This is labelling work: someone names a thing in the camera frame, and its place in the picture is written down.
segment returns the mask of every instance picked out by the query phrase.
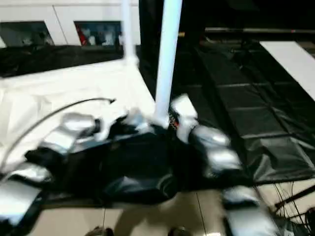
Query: black cable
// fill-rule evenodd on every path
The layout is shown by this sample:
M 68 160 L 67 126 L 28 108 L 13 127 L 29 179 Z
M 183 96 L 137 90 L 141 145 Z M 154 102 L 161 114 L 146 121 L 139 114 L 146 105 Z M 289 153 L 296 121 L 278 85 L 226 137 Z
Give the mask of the black cable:
M 77 101 L 77 102 L 74 102 L 74 103 L 70 103 L 66 106 L 63 106 L 51 113 L 49 113 L 48 115 L 44 116 L 42 119 L 38 120 L 35 124 L 33 124 L 30 128 L 28 128 L 23 134 L 21 134 L 17 139 L 16 141 L 11 145 L 11 147 L 5 152 L 4 156 L 3 156 L 3 159 L 2 159 L 2 162 L 0 164 L 0 173 L 2 172 L 5 164 L 6 164 L 6 161 L 10 155 L 10 153 L 16 148 L 16 146 L 21 142 L 21 140 L 26 136 L 28 135 L 32 130 L 34 130 L 37 126 L 39 126 L 40 124 L 42 124 L 45 120 L 47 120 L 48 118 L 54 116 L 55 114 L 63 111 L 63 110 L 66 110 L 70 107 L 73 107 L 75 105 L 78 105 L 78 104 L 81 104 L 81 103 L 85 103 L 85 102 L 90 102 L 90 101 L 109 101 L 110 103 L 114 102 L 115 100 L 112 100 L 112 99 L 108 99 L 108 98 L 104 98 L 104 97 L 95 97 L 95 98 L 89 98 L 89 99 L 85 99 L 85 100 L 80 100 L 80 101 Z
M 292 185 L 291 185 L 291 195 L 292 195 L 292 196 L 293 196 L 293 186 L 294 186 L 294 182 L 292 182 Z M 297 216 L 298 216 L 298 217 L 300 218 L 300 220 L 301 220 L 301 223 L 302 223 L 303 225 L 305 225 L 305 227 L 307 228 L 307 230 L 309 231 L 309 233 L 311 233 L 311 229 L 310 229 L 310 227 L 308 226 L 308 224 L 304 223 L 303 218 L 302 218 L 302 214 L 300 213 L 300 211 L 299 211 L 299 209 L 298 209 L 298 207 L 297 207 L 295 201 L 293 201 L 293 204 L 294 204 L 294 207 L 295 207 L 295 209 L 296 209 L 296 211 L 297 211 Z
M 280 193 L 280 190 L 278 189 L 278 187 L 277 187 L 277 185 L 276 185 L 275 183 L 274 183 L 273 185 L 274 185 L 274 187 L 276 188 L 279 201 L 283 202 L 284 199 L 283 199 L 283 197 L 282 197 L 282 195 L 281 195 L 281 193 Z M 285 211 L 286 211 L 286 209 L 285 209 L 284 205 L 283 205 L 282 207 L 280 207 L 279 209 L 276 209 L 275 213 L 277 213 L 279 210 L 281 210 L 281 208 L 283 208 L 283 216 L 285 217 Z

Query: white floor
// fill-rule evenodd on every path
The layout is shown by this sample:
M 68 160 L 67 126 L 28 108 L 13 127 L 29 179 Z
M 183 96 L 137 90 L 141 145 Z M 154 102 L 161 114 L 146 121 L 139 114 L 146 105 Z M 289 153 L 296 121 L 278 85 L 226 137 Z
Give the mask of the white floor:
M 297 193 L 315 180 L 294 183 Z M 283 197 L 291 194 L 291 183 L 277 185 Z M 272 206 L 279 200 L 274 185 L 259 187 L 264 201 Z M 315 194 L 296 201 L 300 212 L 314 206 Z M 286 206 L 288 215 L 295 215 L 293 204 Z M 175 226 L 183 226 L 194 236 L 224 235 L 220 194 L 216 190 L 179 193 L 174 199 L 159 206 L 107 209 L 105 227 L 111 227 L 116 236 L 166 236 Z M 47 210 L 40 217 L 31 236 L 83 236 L 96 226 L 103 225 L 103 209 L 57 209 Z

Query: white pole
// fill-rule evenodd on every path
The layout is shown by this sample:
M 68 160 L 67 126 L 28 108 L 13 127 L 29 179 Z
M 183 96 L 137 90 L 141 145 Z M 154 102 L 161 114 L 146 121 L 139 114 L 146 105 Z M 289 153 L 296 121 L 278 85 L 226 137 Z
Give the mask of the white pole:
M 162 34 L 159 49 L 155 119 L 168 126 L 174 62 L 183 0 L 164 0 Z
M 123 15 L 123 39 L 124 39 L 124 59 L 127 64 L 137 64 L 138 57 L 135 53 L 135 48 L 132 43 L 132 28 L 131 28 L 131 6 L 129 0 L 122 0 L 122 15 Z

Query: white panel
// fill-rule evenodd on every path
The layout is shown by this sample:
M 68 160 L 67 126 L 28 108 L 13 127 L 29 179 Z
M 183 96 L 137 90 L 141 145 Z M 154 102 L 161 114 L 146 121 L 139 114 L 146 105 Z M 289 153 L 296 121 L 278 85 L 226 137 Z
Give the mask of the white panel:
M 129 0 L 132 5 L 138 5 L 139 0 Z M 19 5 L 100 5 L 100 4 L 121 4 L 122 0 L 0 0 L 0 6 Z
M 44 21 L 55 45 L 66 44 L 52 6 L 0 7 L 0 22 Z
M 68 44 L 81 45 L 74 21 L 121 21 L 120 5 L 113 6 L 55 6 Z M 132 40 L 140 44 L 140 21 L 137 6 L 131 7 Z
M 260 42 L 315 100 L 315 59 L 296 42 Z
M 1 37 L 0 37 L 0 48 L 5 48 L 5 43 Z

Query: person's foot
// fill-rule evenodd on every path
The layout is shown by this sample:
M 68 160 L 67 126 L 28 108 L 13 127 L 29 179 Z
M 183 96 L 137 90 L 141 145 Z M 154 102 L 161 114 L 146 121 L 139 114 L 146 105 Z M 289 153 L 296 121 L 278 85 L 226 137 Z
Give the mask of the person's foot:
M 97 226 L 92 231 L 85 234 L 85 236 L 114 236 L 114 231 L 111 228 L 101 228 Z
M 192 233 L 184 227 L 176 227 L 170 230 L 168 236 L 192 236 Z

